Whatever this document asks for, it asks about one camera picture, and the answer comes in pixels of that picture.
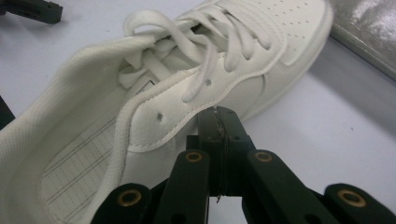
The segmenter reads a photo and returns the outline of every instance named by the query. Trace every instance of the air hole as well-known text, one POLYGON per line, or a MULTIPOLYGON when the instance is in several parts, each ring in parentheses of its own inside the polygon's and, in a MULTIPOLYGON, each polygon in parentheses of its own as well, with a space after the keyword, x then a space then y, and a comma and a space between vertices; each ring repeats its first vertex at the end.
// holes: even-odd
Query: air hole
POLYGON ((157 115, 157 120, 159 121, 159 122, 161 122, 161 121, 163 121, 163 114, 158 114, 157 115))
POLYGON ((171 217, 172 224, 184 224, 186 223, 186 216, 183 214, 174 214, 171 217))
POLYGON ((317 216, 312 215, 312 214, 305 215, 304 218, 305 218, 305 221, 309 224, 321 224, 322 223, 317 216))

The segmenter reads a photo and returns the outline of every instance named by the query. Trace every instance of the shoe lining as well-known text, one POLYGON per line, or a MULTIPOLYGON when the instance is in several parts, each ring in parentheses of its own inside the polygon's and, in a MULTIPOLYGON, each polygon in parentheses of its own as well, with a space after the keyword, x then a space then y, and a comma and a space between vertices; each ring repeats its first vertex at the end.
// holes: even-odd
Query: shoe lining
POLYGON ((41 196, 57 219, 73 223, 90 203, 106 171, 115 122, 114 114, 97 120, 45 169, 41 177, 41 196))

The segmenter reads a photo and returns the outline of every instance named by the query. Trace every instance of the black mechanical arm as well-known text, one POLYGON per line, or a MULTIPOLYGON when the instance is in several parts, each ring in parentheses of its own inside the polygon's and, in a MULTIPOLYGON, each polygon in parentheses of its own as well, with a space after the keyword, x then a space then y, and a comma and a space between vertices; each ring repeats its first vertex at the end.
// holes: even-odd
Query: black mechanical arm
POLYGON ((208 108, 198 115, 198 135, 188 136, 170 177, 154 189, 127 184, 114 189, 92 221, 134 224, 207 223, 208 198, 242 197, 249 224, 396 223, 368 193, 346 184, 308 189, 273 152, 257 150, 236 114, 208 108))
POLYGON ((63 7, 43 0, 0 0, 0 15, 9 12, 48 24, 59 22, 63 10, 63 7))

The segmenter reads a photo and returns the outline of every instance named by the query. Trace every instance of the shoe upper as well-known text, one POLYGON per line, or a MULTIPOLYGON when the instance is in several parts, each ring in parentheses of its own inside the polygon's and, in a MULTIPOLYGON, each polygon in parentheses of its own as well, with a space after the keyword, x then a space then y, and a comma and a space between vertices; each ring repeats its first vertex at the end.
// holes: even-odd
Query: shoe upper
POLYGON ((120 183, 153 187, 169 175, 197 113, 216 105, 241 119, 260 113, 315 60, 331 24, 324 0, 209 0, 175 22, 154 11, 133 14, 124 25, 127 37, 77 53, 0 132, 0 179, 6 186, 0 209, 10 211, 2 212, 0 222, 88 223, 120 183), (136 31, 144 25, 160 29, 136 31), (87 188, 81 182, 55 201, 49 192, 64 186, 53 187, 46 177, 51 161, 80 133, 89 135, 84 130, 108 111, 116 117, 109 119, 110 140, 101 143, 111 147, 106 168, 91 176, 98 184, 80 194, 87 188), (18 187, 26 183, 34 187, 18 187), (43 208, 22 204, 26 199, 43 208), (87 203, 71 217, 74 201, 87 203))

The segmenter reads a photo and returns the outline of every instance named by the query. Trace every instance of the shoe tongue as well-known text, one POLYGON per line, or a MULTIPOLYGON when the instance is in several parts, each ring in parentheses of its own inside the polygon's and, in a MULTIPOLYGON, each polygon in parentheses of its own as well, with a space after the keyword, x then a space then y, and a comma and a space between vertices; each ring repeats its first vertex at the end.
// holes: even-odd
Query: shoe tongue
POLYGON ((150 74, 150 72, 146 72, 144 75, 139 77, 134 83, 134 85, 128 90, 121 106, 124 106, 129 100, 134 98, 136 95, 142 93, 143 91, 149 90, 157 83, 158 81, 156 80, 156 78, 154 78, 153 75, 150 74))
MULTIPOLYGON (((205 35, 210 41, 218 48, 218 52, 224 52, 227 49, 227 42, 224 38, 214 35, 212 32, 208 31, 205 27, 200 27, 195 32, 197 35, 205 35)), ((196 44, 198 49, 205 55, 206 46, 196 44)), ((175 48, 166 58, 162 60, 162 63, 166 66, 171 74, 174 74, 181 70, 188 70, 199 64, 195 63, 193 60, 189 59, 184 55, 179 48, 175 48)))

